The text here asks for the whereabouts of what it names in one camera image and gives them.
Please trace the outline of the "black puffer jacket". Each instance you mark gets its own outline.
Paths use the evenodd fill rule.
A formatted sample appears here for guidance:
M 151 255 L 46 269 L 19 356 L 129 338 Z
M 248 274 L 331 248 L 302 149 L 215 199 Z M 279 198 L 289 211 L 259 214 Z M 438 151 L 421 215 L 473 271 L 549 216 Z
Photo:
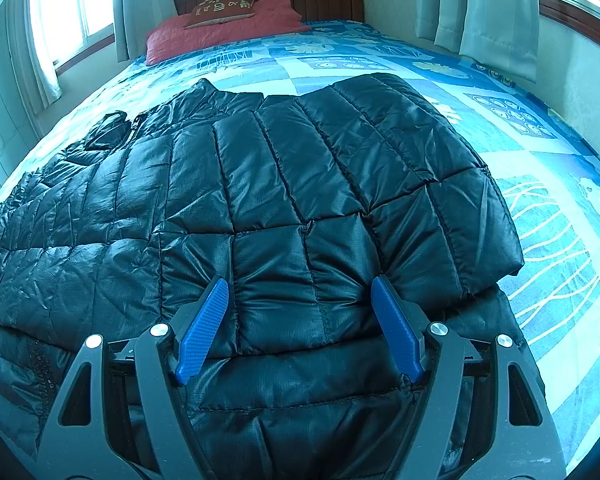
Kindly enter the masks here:
M 32 467 L 76 352 L 196 301 L 230 304 L 180 393 L 219 479 L 378 479 L 422 388 L 370 305 L 385 275 L 458 334 L 527 341 L 501 278 L 524 263 L 490 171 L 389 74 L 303 96 L 206 80 L 111 113 L 0 203 L 0 437 Z

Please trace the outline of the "blue patterned bed cover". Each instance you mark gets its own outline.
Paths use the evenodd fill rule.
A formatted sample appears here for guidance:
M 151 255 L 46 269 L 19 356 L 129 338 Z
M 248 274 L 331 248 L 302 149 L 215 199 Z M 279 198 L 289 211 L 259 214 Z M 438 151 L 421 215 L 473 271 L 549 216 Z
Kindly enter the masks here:
M 498 289 L 539 367 L 566 466 L 577 466 L 600 436 L 600 160 L 552 110 L 499 74 L 357 22 L 317 23 L 155 65 L 137 60 L 63 119 L 22 174 L 76 142 L 80 127 L 114 112 L 137 118 L 201 80 L 233 93 L 303 96 L 371 74 L 398 76 L 423 96 L 483 160 L 506 200 L 524 263 Z

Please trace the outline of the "far left sheer curtain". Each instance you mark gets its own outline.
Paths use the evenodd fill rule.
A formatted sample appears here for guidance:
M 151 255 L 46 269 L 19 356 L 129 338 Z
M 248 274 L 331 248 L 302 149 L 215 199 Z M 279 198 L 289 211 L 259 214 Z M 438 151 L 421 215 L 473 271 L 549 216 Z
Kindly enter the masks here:
M 4 0 L 6 40 L 24 106 L 38 115 L 62 95 L 50 47 L 44 39 L 42 0 Z

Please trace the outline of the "brown embroidered cushion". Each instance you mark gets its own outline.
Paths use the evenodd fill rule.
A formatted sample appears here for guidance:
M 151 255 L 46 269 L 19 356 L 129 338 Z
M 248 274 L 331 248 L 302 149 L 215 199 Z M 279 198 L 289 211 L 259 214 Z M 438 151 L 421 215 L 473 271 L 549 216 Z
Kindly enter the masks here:
M 253 0 L 204 0 L 189 13 L 185 29 L 252 18 Z

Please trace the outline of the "red pillow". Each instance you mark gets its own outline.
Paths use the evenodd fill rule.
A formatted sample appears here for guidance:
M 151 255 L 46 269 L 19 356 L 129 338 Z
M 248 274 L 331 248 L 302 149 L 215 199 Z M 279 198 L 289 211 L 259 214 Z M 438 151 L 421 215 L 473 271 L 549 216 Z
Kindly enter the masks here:
M 252 18 L 223 24 L 185 29 L 189 13 L 168 18 L 158 25 L 146 41 L 146 64 L 155 65 L 169 58 L 228 44 L 233 41 L 306 32 L 301 15 L 291 6 L 290 0 L 253 0 L 256 14 Z

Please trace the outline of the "right window curtain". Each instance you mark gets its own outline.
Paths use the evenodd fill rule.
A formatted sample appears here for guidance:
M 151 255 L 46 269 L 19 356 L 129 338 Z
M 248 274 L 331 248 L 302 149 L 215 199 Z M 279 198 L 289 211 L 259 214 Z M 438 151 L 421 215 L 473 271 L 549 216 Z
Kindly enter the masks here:
M 418 38 L 530 82 L 539 33 L 539 0 L 416 0 Z

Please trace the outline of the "window curtain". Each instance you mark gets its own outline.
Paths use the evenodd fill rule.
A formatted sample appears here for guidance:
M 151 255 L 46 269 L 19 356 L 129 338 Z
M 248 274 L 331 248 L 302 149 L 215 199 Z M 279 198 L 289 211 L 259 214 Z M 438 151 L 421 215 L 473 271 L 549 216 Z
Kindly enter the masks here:
M 530 82 L 539 33 L 539 0 L 416 0 L 418 38 Z
M 112 0 L 117 61 L 134 61 L 146 53 L 148 35 L 176 14 L 174 0 Z

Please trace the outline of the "left window curtain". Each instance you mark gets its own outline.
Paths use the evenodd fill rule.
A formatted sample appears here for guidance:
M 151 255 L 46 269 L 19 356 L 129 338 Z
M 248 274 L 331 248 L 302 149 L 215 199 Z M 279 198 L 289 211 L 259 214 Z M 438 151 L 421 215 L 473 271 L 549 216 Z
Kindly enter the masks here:
M 148 35 L 176 14 L 174 0 L 112 0 L 117 61 L 134 61 L 146 53 Z

